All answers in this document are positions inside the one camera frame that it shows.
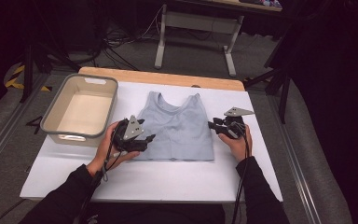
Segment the white plastic bin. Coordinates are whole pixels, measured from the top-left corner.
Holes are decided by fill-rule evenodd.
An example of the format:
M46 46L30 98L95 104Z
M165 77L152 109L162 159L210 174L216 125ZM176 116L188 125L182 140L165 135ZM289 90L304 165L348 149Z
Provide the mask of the white plastic bin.
M97 147L116 105L117 88L111 77L68 76L40 123L42 130L59 144Z

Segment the fabric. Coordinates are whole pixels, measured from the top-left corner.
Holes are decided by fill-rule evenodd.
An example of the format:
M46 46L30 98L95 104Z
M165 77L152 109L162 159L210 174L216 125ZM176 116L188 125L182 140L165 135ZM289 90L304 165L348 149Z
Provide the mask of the fabric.
M289 223L254 157L241 161L237 166L240 175L245 169L246 176L242 184L247 223ZM90 192L91 182L92 177L86 166L81 165L61 186L37 204L20 223L72 224ZM116 224L120 220L123 222L119 223L178 223L175 220L182 224L224 223L224 211L219 204L153 206L148 203L91 203L89 217L91 223Z
M156 137L136 160L214 160L212 134L199 94L175 106L168 104L160 92L151 91L137 119L145 120L145 132L137 139L151 134Z

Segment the crop top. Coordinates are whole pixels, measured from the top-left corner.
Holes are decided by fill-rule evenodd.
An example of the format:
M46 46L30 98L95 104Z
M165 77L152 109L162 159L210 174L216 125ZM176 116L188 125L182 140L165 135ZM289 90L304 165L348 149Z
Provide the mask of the crop top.
M181 106L168 104L160 92L149 92L145 108L137 119L144 119L144 133L156 137L135 160L214 160L212 134L200 95L188 96Z

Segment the table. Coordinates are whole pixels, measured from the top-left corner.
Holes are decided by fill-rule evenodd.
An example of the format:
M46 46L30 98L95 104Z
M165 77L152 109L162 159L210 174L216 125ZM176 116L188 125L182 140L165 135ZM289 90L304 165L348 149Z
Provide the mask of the table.
M281 8L241 3L238 0L213 0L211 2L234 7L250 7L260 10L281 11ZM194 15L168 10L167 4L164 4L161 10L161 26L159 32L158 50L155 60L155 67L157 69L161 68L162 59L164 56L165 28L166 26L171 26L231 35L230 43L226 46L223 46L223 52L226 58L228 74L231 77L235 77L237 75L234 62L232 61L231 51L234 48L235 41L237 40L237 36L242 26L243 15L238 16L236 20Z
M160 91L167 102L199 93L208 119L223 117L227 105L253 110L249 96L237 80L186 77L135 71L83 67L79 73L114 77L118 81L113 120L138 113L150 90ZM202 88L189 88L197 84ZM252 130L254 154L278 200L281 191L255 115L244 117ZM227 146L213 133L214 161L127 161L108 173L109 180L95 191L94 202L232 203L239 183L236 162ZM55 144L49 136L24 183L21 197L40 200L63 183L70 172L95 155L95 148Z

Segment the white table surface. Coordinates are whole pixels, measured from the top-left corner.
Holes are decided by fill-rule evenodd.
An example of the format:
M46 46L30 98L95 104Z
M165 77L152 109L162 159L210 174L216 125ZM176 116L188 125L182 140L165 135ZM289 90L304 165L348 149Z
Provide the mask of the white table surface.
M246 91L222 91L133 82L118 82L117 105L112 121L138 116L150 91L160 91L172 105L182 105L190 94L200 94L208 120L223 119L232 106L253 110ZM253 154L272 191L282 201L281 190L272 167L255 115L244 116L253 137ZM214 161L127 161L108 172L92 197L94 202L235 202L239 176L237 162L213 132ZM94 157L95 147L60 145L47 136L25 181L21 197L41 200L62 184L81 164Z

